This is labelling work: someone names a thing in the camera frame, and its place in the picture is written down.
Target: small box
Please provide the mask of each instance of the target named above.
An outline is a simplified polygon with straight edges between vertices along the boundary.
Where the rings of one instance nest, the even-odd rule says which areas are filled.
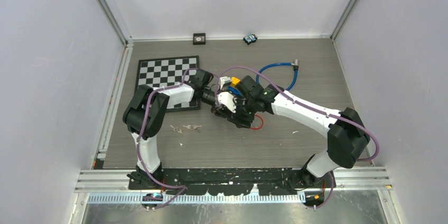
[[[224,87],[230,86],[231,83],[232,83],[232,79],[230,77],[221,77],[221,78],[219,78],[218,87],[219,87],[219,89],[223,90]]]
[[[195,33],[193,34],[193,45],[205,44],[206,34],[205,33]]]

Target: white wall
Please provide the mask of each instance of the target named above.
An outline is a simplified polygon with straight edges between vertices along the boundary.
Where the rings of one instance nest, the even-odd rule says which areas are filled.
[[[0,0],[0,223],[67,223],[123,47],[96,0]]]
[[[360,0],[337,37],[405,223],[446,223],[448,0]]]
[[[134,39],[330,35],[349,0],[108,0]]]

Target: black and white checkerboard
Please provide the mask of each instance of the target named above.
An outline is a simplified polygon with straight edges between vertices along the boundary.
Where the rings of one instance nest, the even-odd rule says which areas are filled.
[[[199,56],[139,60],[135,89],[145,84],[153,88],[175,85],[182,80],[182,75],[186,69],[198,67]],[[189,75],[195,73],[196,70],[188,71],[185,76],[185,81],[189,79]],[[168,107],[167,111],[194,110],[200,108],[200,102],[192,101],[178,104],[174,107]]]

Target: wood grain surface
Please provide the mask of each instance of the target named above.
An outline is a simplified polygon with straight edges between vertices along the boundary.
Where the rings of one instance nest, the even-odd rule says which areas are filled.
[[[140,59],[198,55],[200,67],[221,74],[232,66],[259,70],[277,62],[299,59],[297,83],[291,92],[300,98],[332,109],[352,107],[342,69],[329,39],[258,40],[246,45],[242,40],[136,42],[118,106],[104,168],[133,168],[135,146],[122,122],[122,115],[134,94],[137,63]],[[292,67],[267,69],[264,74],[279,86],[293,79]],[[227,76],[242,78],[252,73],[237,69]],[[157,136],[158,154],[164,167],[300,167],[308,158],[326,148],[320,134],[285,117],[260,114],[265,125],[260,130],[238,129],[230,122],[201,110],[167,113]],[[202,125],[200,133],[183,125]],[[181,127],[183,135],[170,125]]]

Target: metal floor plate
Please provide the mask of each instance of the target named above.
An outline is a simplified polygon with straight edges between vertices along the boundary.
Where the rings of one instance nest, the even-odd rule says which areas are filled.
[[[387,224],[377,191],[335,191],[316,211],[301,203],[173,204],[146,211],[139,204],[87,204],[84,224]]]
[[[147,192],[128,192],[128,193],[91,193],[87,201],[88,204],[148,204],[143,201]],[[173,198],[172,195],[163,194],[163,201],[151,202],[151,204],[160,204]],[[248,195],[238,196],[212,196],[209,194],[194,196],[180,195],[170,204],[244,204],[244,203],[304,203],[305,192],[299,191],[297,195],[269,195],[259,196],[258,192],[251,192]]]

